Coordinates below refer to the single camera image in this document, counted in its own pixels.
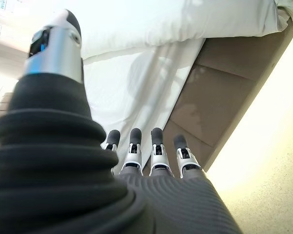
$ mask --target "white mattress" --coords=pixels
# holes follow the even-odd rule
[[[133,48],[84,60],[85,89],[93,120],[106,133],[121,132],[118,172],[131,129],[142,131],[142,165],[151,153],[153,128],[164,128],[205,39]]]

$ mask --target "bed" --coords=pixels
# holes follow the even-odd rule
[[[108,133],[121,132],[118,155],[126,155],[131,129],[140,128],[142,164],[150,155],[150,133],[164,128],[205,39],[132,48],[84,60],[92,117]],[[123,157],[119,157],[119,170]]]
[[[257,36],[283,31],[293,0],[73,0],[26,1],[9,15],[33,35],[59,8],[71,10],[82,29],[85,88],[92,118],[108,133],[120,130],[119,171],[129,132],[142,130],[142,164],[150,131],[164,128],[205,38]]]

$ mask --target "robotic hand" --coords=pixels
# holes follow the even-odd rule
[[[0,118],[0,234],[241,233],[182,136],[181,178],[153,129],[151,176],[142,176],[133,129],[120,175],[119,132],[105,150],[87,103],[81,30],[64,10],[33,37],[24,76]]]

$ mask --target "black fingertip pad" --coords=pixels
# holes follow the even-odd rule
[[[71,25],[73,25],[77,29],[77,31],[80,35],[80,38],[82,38],[82,32],[80,30],[78,20],[76,19],[76,17],[74,16],[74,14],[71,11],[69,11],[67,9],[66,9],[66,11],[68,11],[68,16],[66,18],[67,22],[69,22]]]
[[[153,128],[151,131],[152,145],[163,144],[163,131],[160,128]]]
[[[186,141],[184,135],[182,135],[182,134],[179,134],[179,135],[175,136],[174,145],[175,145],[175,150],[176,151],[179,148],[184,149],[184,148],[188,147],[187,141]]]
[[[130,132],[130,144],[141,144],[142,133],[139,128],[134,128]]]
[[[111,144],[111,145],[115,144],[116,146],[118,146],[120,138],[121,138],[121,133],[118,130],[112,130],[109,132],[106,142],[108,144]]]

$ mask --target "floor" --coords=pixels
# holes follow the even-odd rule
[[[207,175],[245,234],[293,234],[293,40]]]

